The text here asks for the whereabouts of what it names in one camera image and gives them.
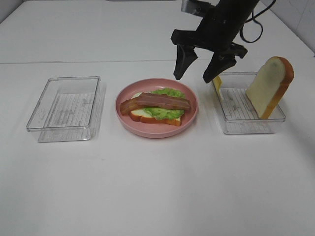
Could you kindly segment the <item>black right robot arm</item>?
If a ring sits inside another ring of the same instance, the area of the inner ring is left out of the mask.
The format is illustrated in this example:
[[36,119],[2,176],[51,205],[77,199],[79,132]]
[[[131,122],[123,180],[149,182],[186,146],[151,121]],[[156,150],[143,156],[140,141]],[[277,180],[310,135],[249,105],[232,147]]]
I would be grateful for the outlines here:
[[198,58],[195,48],[213,52],[203,79],[211,82],[216,76],[236,64],[235,57],[243,58],[247,49],[233,42],[245,21],[257,5],[256,0],[221,0],[216,6],[198,1],[206,9],[196,30],[175,29],[171,41],[177,46],[174,69],[180,80],[188,67]]

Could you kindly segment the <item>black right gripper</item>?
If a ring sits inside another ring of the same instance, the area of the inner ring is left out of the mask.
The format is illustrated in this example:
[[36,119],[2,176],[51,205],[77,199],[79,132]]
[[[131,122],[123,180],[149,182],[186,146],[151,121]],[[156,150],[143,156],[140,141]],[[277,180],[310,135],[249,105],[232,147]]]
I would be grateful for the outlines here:
[[235,56],[243,58],[247,53],[244,46],[233,42],[247,18],[247,4],[217,4],[213,11],[202,17],[196,30],[174,30],[171,41],[177,45],[175,79],[180,80],[198,58],[195,47],[214,52],[203,74],[205,83],[233,67]]

